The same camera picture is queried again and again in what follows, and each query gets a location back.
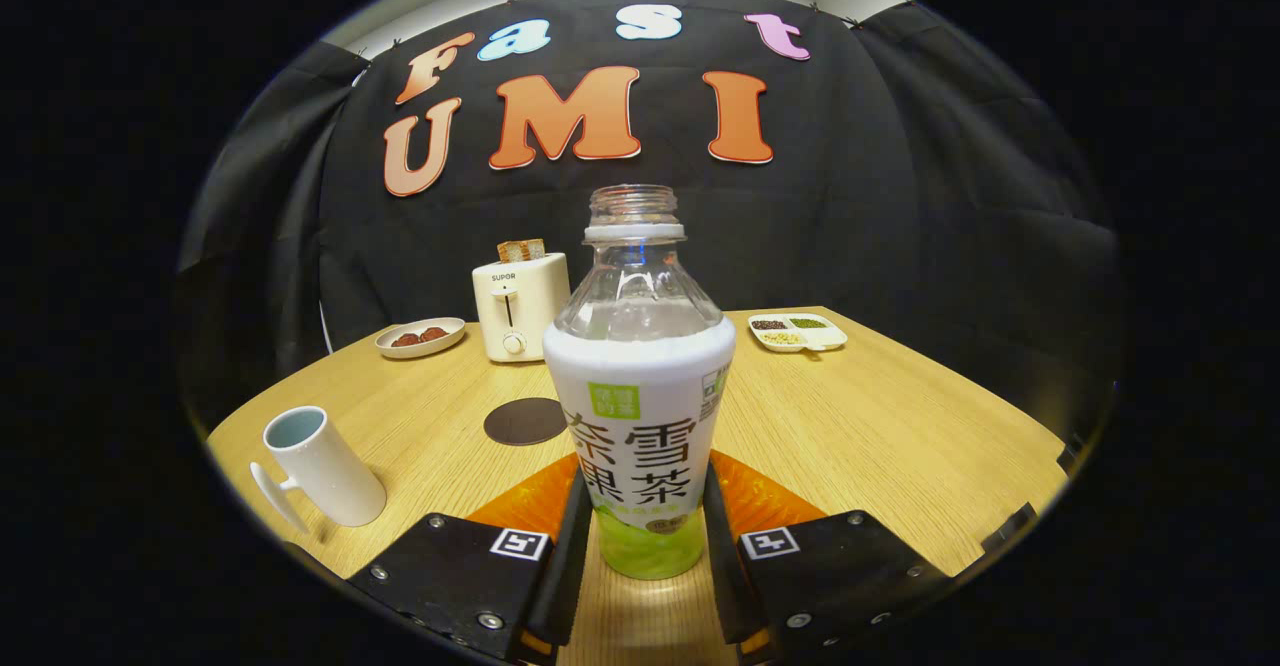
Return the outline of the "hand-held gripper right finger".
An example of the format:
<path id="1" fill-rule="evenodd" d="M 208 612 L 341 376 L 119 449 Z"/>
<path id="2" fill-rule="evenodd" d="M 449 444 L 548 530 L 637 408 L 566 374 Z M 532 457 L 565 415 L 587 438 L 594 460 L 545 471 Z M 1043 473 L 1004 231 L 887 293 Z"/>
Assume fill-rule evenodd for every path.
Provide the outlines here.
<path id="1" fill-rule="evenodd" d="M 865 510 L 828 515 L 718 451 L 703 512 L 719 628 L 741 665 L 835 663 L 954 585 Z"/>

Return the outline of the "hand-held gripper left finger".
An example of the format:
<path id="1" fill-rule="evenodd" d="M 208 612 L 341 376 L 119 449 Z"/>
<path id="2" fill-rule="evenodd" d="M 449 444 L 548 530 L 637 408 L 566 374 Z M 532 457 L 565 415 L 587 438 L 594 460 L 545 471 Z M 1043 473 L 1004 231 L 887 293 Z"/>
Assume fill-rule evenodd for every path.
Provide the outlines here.
<path id="1" fill-rule="evenodd" d="M 554 665 L 573 631 L 591 514 L 567 455 L 467 517 L 428 514 L 346 581 L 485 660 Z"/>

